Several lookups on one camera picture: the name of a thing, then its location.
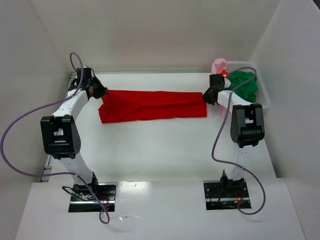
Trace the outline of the red t-shirt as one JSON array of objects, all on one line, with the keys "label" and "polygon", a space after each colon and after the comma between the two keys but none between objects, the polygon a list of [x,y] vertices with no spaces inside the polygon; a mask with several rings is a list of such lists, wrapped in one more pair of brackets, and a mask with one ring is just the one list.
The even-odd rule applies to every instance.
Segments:
[{"label": "red t-shirt", "polygon": [[98,113],[103,124],[205,118],[207,104],[200,92],[109,90]]}]

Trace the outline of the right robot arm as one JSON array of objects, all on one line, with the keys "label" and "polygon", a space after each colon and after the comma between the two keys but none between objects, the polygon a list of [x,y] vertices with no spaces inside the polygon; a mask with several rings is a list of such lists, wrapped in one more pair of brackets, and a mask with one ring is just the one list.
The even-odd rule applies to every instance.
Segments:
[{"label": "right robot arm", "polygon": [[[229,77],[246,77],[243,81],[231,83],[226,86],[223,74],[215,73],[209,76],[209,88],[202,95],[203,100],[211,105],[218,104],[226,108],[221,127],[214,140],[211,157],[221,164],[232,167],[230,173],[222,173],[221,188],[226,191],[231,187],[244,185],[244,173],[254,174],[247,169],[253,147],[257,146],[265,137],[263,107],[259,103],[244,101],[237,95],[237,91],[251,83],[256,83],[257,73],[237,70],[231,72]],[[231,117],[230,137],[237,145],[233,160],[220,160],[215,156],[218,140],[227,122]]]}]

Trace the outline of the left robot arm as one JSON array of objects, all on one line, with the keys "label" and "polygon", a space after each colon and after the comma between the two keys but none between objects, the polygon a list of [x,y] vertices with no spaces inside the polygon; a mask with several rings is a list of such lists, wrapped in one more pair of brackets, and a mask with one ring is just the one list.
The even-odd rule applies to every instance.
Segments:
[{"label": "left robot arm", "polygon": [[44,151],[73,173],[75,192],[83,195],[98,194],[98,179],[80,154],[81,137],[76,119],[89,99],[100,99],[108,93],[90,67],[76,69],[76,77],[67,91],[67,100],[50,116],[40,120]]}]

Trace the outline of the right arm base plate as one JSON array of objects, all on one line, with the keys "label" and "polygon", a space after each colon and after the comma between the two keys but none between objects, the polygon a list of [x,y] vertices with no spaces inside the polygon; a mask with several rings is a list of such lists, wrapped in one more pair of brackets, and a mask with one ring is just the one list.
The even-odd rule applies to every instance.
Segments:
[{"label": "right arm base plate", "polygon": [[229,186],[222,187],[220,181],[204,181],[204,196],[206,210],[236,210],[251,209],[250,196],[246,181],[231,181]]}]

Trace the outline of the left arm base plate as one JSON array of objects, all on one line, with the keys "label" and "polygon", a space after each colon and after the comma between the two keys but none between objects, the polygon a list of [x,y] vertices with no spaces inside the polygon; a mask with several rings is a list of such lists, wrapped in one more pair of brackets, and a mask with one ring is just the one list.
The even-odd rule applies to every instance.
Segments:
[{"label": "left arm base plate", "polygon": [[117,184],[99,183],[91,194],[84,185],[63,186],[62,189],[70,195],[69,213],[99,212],[102,208],[96,198],[106,207],[108,212],[115,211]]}]

